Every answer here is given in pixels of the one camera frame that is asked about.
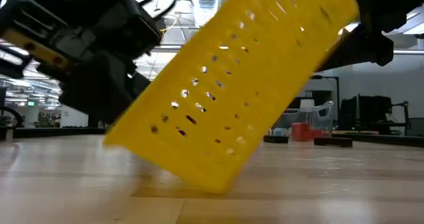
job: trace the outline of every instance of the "desk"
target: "desk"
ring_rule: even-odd
[[[1,223],[422,223],[422,148],[261,144],[218,196],[102,138],[0,143]]]

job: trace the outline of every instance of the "white wall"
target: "white wall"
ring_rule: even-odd
[[[410,117],[424,117],[424,56],[395,55],[384,67],[363,63],[333,70],[340,77],[341,100],[355,95],[383,95],[392,103],[409,102]],[[394,107],[393,116],[404,122],[403,109]]]
[[[62,105],[60,126],[86,127],[88,126],[88,115],[66,105]]]

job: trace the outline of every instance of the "yellow plastic basket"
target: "yellow plastic basket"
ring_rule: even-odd
[[[355,0],[228,0],[104,143],[223,192],[357,13]]]

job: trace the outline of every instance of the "red object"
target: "red object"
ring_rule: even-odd
[[[313,140],[313,131],[308,123],[293,123],[291,124],[291,139],[296,141]]]
[[[324,137],[323,130],[313,130],[313,138],[322,138]]]

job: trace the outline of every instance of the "ceiling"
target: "ceiling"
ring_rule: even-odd
[[[212,6],[205,8],[205,3],[202,4],[200,0],[179,0],[176,6],[164,17],[167,29],[161,46],[155,48],[150,56],[144,55],[134,61],[138,66],[137,71],[153,80],[204,22],[213,16],[221,6],[222,1],[224,0],[213,0]],[[168,7],[170,3],[170,0],[153,1],[145,5],[144,9],[154,16]],[[418,8],[411,12],[410,18],[404,27],[387,34],[387,36],[395,42],[396,49],[416,48],[417,39],[414,35],[403,33],[421,23],[424,23],[424,10],[423,8]],[[7,54],[0,53],[0,57],[7,58]],[[33,62],[26,68],[24,72],[25,79],[22,82],[16,82],[0,75],[0,82],[3,82],[3,85],[8,86],[13,91],[8,93],[8,98],[25,99],[22,97],[33,98],[45,95],[44,97],[47,99],[43,99],[43,105],[58,106],[57,99],[54,99],[54,97],[58,97],[60,92],[58,83],[43,74],[39,74],[35,70],[37,65],[36,62]]]

